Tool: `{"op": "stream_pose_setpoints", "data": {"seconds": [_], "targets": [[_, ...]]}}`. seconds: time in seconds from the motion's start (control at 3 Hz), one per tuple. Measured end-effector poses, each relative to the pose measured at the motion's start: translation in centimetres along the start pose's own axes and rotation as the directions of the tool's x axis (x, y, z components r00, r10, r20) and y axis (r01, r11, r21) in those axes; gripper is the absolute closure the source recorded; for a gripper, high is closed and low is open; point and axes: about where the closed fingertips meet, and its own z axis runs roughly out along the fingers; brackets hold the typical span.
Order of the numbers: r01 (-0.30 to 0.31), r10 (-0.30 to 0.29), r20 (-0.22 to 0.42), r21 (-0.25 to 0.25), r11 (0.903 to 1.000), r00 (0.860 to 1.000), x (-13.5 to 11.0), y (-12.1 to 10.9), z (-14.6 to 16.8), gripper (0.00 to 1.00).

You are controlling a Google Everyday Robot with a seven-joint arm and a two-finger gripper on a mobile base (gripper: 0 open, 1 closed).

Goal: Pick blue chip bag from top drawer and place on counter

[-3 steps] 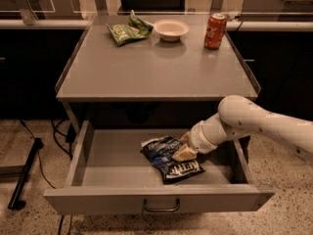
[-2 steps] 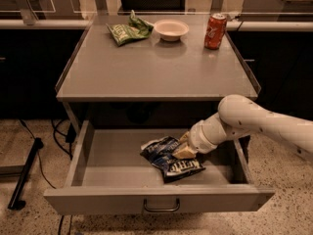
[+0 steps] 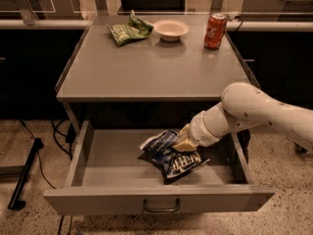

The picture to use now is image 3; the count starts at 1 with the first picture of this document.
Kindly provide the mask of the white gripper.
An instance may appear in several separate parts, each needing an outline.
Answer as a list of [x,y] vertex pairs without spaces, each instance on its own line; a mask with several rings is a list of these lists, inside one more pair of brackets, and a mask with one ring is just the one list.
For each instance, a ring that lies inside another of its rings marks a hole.
[[202,111],[179,131],[172,148],[178,152],[194,152],[198,146],[209,147],[224,135],[225,118],[219,111]]

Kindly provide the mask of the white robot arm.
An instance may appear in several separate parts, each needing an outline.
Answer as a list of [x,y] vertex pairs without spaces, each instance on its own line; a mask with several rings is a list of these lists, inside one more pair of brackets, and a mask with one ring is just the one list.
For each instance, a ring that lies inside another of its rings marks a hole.
[[221,102],[201,111],[178,134],[173,148],[180,152],[209,147],[229,133],[268,125],[307,151],[313,149],[313,111],[271,98],[255,86],[228,85]]

